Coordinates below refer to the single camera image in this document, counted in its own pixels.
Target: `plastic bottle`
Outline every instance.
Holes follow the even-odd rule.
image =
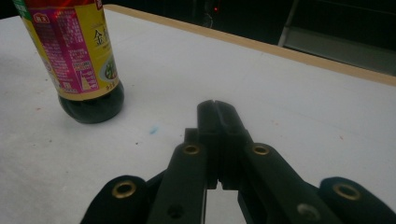
[[[101,0],[13,0],[64,111],[81,123],[116,116],[123,87]]]

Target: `black plastic part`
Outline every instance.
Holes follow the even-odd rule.
[[[184,131],[184,142],[198,142],[198,130],[186,128]]]
[[[149,203],[152,204],[157,197],[158,189],[160,188],[161,183],[163,182],[163,176],[165,175],[166,170],[160,172],[159,174],[152,177],[146,185],[148,186],[148,200]]]
[[[134,193],[128,197],[116,198],[113,195],[114,188],[119,183],[127,181],[134,183]],[[131,189],[120,187],[119,190]],[[136,176],[123,175],[112,179],[102,188],[90,204],[81,224],[143,224],[148,212],[146,182]]]
[[[389,207],[351,180],[342,177],[324,179],[318,195],[345,223],[396,223],[396,215]]]
[[[241,189],[238,190],[238,203],[247,224],[266,224],[268,214],[265,207],[245,178],[241,181]]]
[[[219,180],[223,189],[238,189],[240,154],[252,140],[235,108],[221,101],[200,103],[198,142],[208,150],[208,188],[215,189]]]
[[[148,216],[148,224],[201,224],[205,220],[205,147],[179,145],[164,173]]]
[[[266,223],[342,223],[272,147],[246,146],[242,164],[268,213]]]
[[[207,188],[215,189],[219,178],[219,154],[221,151],[221,127],[219,115],[213,101],[205,101],[197,106],[197,141],[207,149]]]

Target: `yellow label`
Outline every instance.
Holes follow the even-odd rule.
[[[28,9],[31,21],[22,20],[63,98],[89,100],[119,84],[103,8]]]

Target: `table edge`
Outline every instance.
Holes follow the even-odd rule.
[[[115,11],[124,15],[132,16],[145,21],[152,21],[159,23],[161,25],[166,25],[180,30],[195,33],[198,35],[203,35],[206,37],[211,37],[221,41],[233,43],[235,45],[239,45],[245,48],[255,49],[262,52],[270,53],[299,63],[305,63],[307,65],[313,65],[337,73],[363,78],[366,80],[370,80],[390,86],[396,86],[396,77],[393,77],[391,75],[386,75],[375,71],[359,68],[353,65],[339,63],[324,58],[319,58],[317,56],[301,53],[299,51],[295,51],[292,49],[283,49],[279,46],[266,44],[260,41],[248,39],[238,35],[227,34],[221,31],[186,23],[184,21],[172,20],[169,18],[157,16],[143,11],[138,11],[128,7],[121,7],[118,5],[109,4],[109,5],[105,5],[105,9]]]

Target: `table surface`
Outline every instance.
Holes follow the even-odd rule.
[[[346,177],[396,210],[394,77],[106,8],[125,104],[93,125],[63,112],[21,19],[0,20],[0,223],[79,223],[110,179],[164,170],[211,99],[305,181]],[[206,208],[206,223],[245,223],[234,191],[210,190]]]

